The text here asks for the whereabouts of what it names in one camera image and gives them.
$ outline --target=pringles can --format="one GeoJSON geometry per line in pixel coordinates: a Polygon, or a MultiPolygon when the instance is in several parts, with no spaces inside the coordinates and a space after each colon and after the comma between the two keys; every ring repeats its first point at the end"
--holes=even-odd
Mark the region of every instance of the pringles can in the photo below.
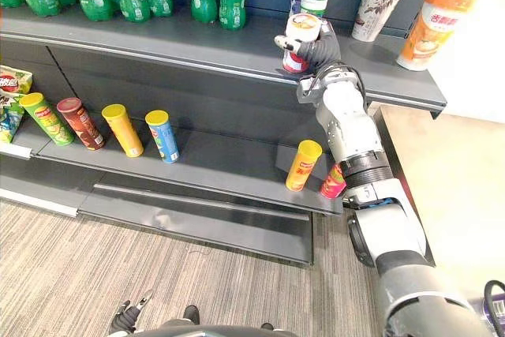
{"type": "Polygon", "coordinates": [[[125,106],[111,104],[102,109],[102,116],[107,120],[109,127],[128,157],[138,157],[144,152],[144,147],[129,120],[125,106]]]}
{"type": "Polygon", "coordinates": [[[145,122],[149,125],[163,162],[173,163],[178,160],[179,151],[168,119],[169,115],[164,110],[152,110],[145,115],[145,122]]]}
{"type": "Polygon", "coordinates": [[[93,124],[88,112],[78,98],[63,99],[56,109],[70,124],[73,131],[89,150],[98,150],[105,144],[103,136],[93,124]]]}
{"type": "Polygon", "coordinates": [[[298,145],[297,154],[287,175],[286,187],[291,191],[302,191],[322,153],[321,145],[312,140],[303,140],[298,145]]]}
{"type": "Polygon", "coordinates": [[[52,111],[40,92],[32,92],[23,96],[19,104],[39,124],[40,128],[59,146],[71,144],[73,134],[52,111]]]}
{"type": "Polygon", "coordinates": [[[335,199],[346,188],[346,181],[342,176],[340,166],[336,163],[331,168],[326,180],[321,186],[320,193],[328,199],[335,199]]]}

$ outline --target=beige floor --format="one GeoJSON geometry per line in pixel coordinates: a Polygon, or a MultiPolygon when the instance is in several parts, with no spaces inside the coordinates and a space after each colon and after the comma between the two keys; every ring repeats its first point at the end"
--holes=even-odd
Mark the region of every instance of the beige floor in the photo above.
{"type": "Polygon", "coordinates": [[[379,335],[372,271],[355,259],[345,218],[316,218],[310,268],[5,201],[0,218],[2,337],[105,336],[122,300],[150,288],[140,328],[193,303],[202,324],[269,321],[300,337],[379,335]]]}

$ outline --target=robotic arm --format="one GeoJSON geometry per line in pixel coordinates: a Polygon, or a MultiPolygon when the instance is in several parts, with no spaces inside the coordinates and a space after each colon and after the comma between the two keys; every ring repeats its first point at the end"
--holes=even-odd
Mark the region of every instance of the robotic arm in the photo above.
{"type": "Polygon", "coordinates": [[[426,237],[400,181],[393,177],[374,121],[367,115],[359,73],[341,61],[327,21],[316,42],[276,36],[314,68],[297,88],[312,103],[335,162],[346,179],[348,220],[357,258],[376,267],[384,337],[489,337],[466,299],[425,259],[426,237]]]}

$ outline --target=snack bag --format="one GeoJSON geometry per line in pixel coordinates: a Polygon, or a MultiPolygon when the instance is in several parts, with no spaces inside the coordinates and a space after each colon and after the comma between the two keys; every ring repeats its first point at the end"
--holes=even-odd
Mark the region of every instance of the snack bag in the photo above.
{"type": "Polygon", "coordinates": [[[23,94],[32,86],[32,73],[0,65],[0,141],[9,143],[23,117],[19,105],[23,94]]]}

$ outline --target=product label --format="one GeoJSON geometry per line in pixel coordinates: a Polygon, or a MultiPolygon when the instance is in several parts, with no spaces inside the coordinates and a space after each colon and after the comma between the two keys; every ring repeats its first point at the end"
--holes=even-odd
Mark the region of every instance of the product label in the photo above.
{"type": "Polygon", "coordinates": [[[386,24],[399,0],[361,0],[354,22],[353,37],[373,41],[386,24]]]}

